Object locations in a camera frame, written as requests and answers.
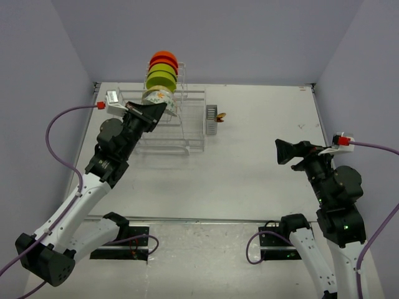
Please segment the white floral ceramic bowl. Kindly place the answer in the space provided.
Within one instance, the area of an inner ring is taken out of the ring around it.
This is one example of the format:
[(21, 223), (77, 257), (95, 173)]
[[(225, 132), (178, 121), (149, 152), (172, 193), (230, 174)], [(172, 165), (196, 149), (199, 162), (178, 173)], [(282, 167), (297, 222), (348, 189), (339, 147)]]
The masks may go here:
[(147, 90), (142, 95), (142, 104), (151, 105), (165, 103), (165, 113), (171, 116), (177, 116), (177, 102), (174, 95), (165, 89)]

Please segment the yellow sun pattern bowl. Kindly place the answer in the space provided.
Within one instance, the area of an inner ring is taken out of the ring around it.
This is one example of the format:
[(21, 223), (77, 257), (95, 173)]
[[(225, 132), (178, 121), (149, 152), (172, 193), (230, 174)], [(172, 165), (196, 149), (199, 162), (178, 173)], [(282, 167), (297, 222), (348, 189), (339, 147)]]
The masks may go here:
[(171, 90), (168, 87), (162, 86), (162, 85), (155, 85), (153, 87), (148, 88), (146, 91), (144, 91), (144, 94), (152, 93), (152, 92), (166, 92), (166, 93), (171, 93)]

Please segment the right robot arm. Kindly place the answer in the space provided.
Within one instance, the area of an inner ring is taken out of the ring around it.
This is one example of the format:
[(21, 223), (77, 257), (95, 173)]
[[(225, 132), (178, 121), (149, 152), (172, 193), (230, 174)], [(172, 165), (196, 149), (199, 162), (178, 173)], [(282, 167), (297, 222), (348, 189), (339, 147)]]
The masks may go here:
[(291, 168), (306, 173), (319, 202), (317, 222), (329, 246), (334, 269), (331, 270), (321, 253), (313, 248), (310, 228), (302, 214), (282, 217), (279, 240), (296, 247), (322, 298), (369, 298), (362, 267), (367, 236), (355, 205), (363, 196), (362, 177), (350, 166), (332, 166), (334, 156), (354, 150), (353, 138), (335, 135), (332, 145), (326, 147), (308, 141), (292, 144), (280, 139), (276, 139), (275, 144), (278, 164), (301, 159)]

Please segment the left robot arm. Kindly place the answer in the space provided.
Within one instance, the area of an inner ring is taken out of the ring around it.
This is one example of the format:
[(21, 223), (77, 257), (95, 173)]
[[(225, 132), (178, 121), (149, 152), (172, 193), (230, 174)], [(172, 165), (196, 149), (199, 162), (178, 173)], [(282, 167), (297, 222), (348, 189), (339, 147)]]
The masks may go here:
[(155, 129), (165, 109), (165, 103), (128, 102), (121, 118), (101, 124), (94, 155), (84, 174), (77, 175), (75, 189), (40, 228), (17, 238), (17, 260), (26, 270), (58, 287), (83, 257), (109, 242), (122, 245), (129, 239), (128, 221), (114, 212), (103, 216), (85, 237), (76, 239), (74, 234), (88, 213), (116, 186), (142, 134)]

